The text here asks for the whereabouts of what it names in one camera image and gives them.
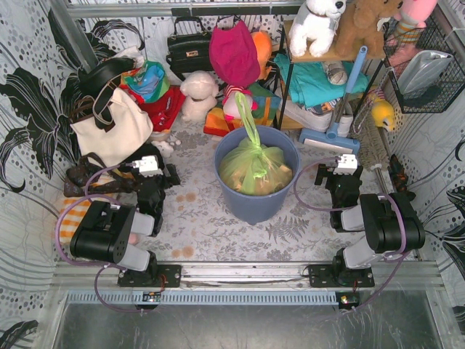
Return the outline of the green plastic trash bag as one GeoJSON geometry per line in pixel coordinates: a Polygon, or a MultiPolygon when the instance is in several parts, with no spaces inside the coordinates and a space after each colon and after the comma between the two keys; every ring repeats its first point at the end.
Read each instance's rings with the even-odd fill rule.
{"type": "Polygon", "coordinates": [[[247,196],[266,196],[284,189],[293,170],[285,163],[284,152],[262,143],[246,96],[235,95],[246,136],[220,162],[219,177],[230,189],[247,196]]]}

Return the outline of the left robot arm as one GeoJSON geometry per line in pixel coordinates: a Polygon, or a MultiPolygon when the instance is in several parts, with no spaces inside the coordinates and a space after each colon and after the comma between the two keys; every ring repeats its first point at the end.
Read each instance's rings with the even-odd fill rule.
{"type": "Polygon", "coordinates": [[[162,265],[154,252],[129,242],[131,235],[155,237],[160,232],[164,190],[180,184],[176,167],[167,164],[166,170],[167,173],[156,174],[136,187],[136,206],[92,202],[73,234],[70,253],[119,267],[120,287],[178,287],[180,265],[162,265]]]}

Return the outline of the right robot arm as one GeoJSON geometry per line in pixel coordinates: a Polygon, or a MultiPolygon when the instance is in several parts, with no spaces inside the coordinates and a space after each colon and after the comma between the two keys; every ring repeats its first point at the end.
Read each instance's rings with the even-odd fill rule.
{"type": "Polygon", "coordinates": [[[364,235],[341,248],[332,262],[309,266],[312,287],[373,287],[373,263],[395,262],[425,244],[424,226],[409,198],[404,193],[361,194],[362,171],[361,166],[343,173],[340,165],[318,165],[315,184],[326,181],[331,194],[331,227],[339,233],[364,235]]]}

